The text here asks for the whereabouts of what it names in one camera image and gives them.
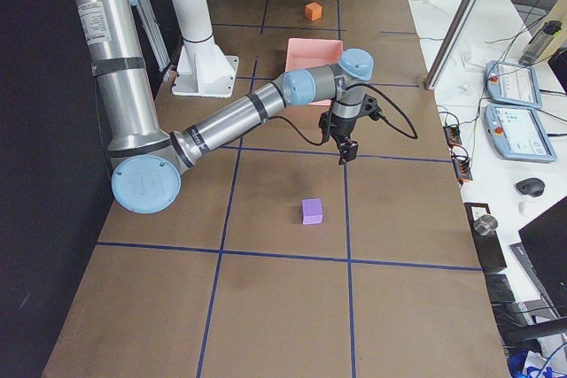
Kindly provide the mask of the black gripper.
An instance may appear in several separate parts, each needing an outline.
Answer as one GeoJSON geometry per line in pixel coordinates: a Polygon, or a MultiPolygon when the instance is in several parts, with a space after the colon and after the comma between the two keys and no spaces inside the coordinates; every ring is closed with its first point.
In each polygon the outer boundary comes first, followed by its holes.
{"type": "Polygon", "coordinates": [[[369,95],[364,95],[357,105],[338,103],[339,112],[334,112],[335,104],[332,103],[331,108],[321,114],[318,127],[322,131],[322,143],[328,142],[331,137],[336,142],[339,151],[338,163],[344,165],[357,157],[359,144],[349,140],[357,120],[364,117],[378,120],[381,108],[377,100],[369,95]]]}

